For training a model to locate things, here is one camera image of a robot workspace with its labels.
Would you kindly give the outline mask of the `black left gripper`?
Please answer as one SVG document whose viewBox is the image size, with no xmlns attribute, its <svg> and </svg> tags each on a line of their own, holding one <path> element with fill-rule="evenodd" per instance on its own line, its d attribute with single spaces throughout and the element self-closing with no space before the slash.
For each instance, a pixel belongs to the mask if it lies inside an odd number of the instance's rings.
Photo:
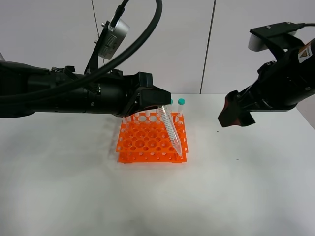
<svg viewBox="0 0 315 236">
<path fill-rule="evenodd" d="M 171 103 L 171 93 L 153 86 L 150 73 L 108 74 L 98 83 L 97 110 L 102 114 L 127 118 Z"/>
</svg>

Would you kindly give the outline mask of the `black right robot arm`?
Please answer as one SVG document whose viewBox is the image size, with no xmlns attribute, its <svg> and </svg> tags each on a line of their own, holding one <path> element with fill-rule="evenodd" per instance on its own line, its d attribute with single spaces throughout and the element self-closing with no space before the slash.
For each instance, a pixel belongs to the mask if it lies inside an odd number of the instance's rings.
<svg viewBox="0 0 315 236">
<path fill-rule="evenodd" d="M 315 42 L 284 52 L 263 64 L 258 79 L 242 91 L 225 97 L 218 116 L 222 127 L 245 127 L 255 123 L 253 112 L 286 112 L 315 93 Z"/>
</svg>

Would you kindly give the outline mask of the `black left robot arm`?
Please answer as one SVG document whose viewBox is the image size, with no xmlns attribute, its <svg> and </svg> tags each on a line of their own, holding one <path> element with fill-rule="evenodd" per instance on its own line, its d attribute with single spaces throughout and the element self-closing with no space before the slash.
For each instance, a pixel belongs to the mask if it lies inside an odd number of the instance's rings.
<svg viewBox="0 0 315 236">
<path fill-rule="evenodd" d="M 73 66 L 45 69 L 23 63 L 0 63 L 0 95 L 42 94 L 38 98 L 4 101 L 1 118 L 20 118 L 36 112 L 110 114 L 127 117 L 171 102 L 171 94 L 154 86 L 150 73 L 124 75 L 113 69 L 96 81 L 63 93 L 52 92 L 67 82 L 83 78 Z"/>
</svg>

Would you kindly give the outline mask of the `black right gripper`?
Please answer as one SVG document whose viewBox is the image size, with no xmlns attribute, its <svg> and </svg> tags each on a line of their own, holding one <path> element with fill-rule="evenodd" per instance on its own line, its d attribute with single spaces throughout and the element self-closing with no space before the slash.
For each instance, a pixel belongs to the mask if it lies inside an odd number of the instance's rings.
<svg viewBox="0 0 315 236">
<path fill-rule="evenodd" d="M 218 120 L 222 127 L 247 127 L 255 124 L 250 112 L 290 110 L 314 94 L 315 40 L 312 39 L 263 66 L 258 79 L 240 95 L 237 90 L 228 93 Z"/>
</svg>

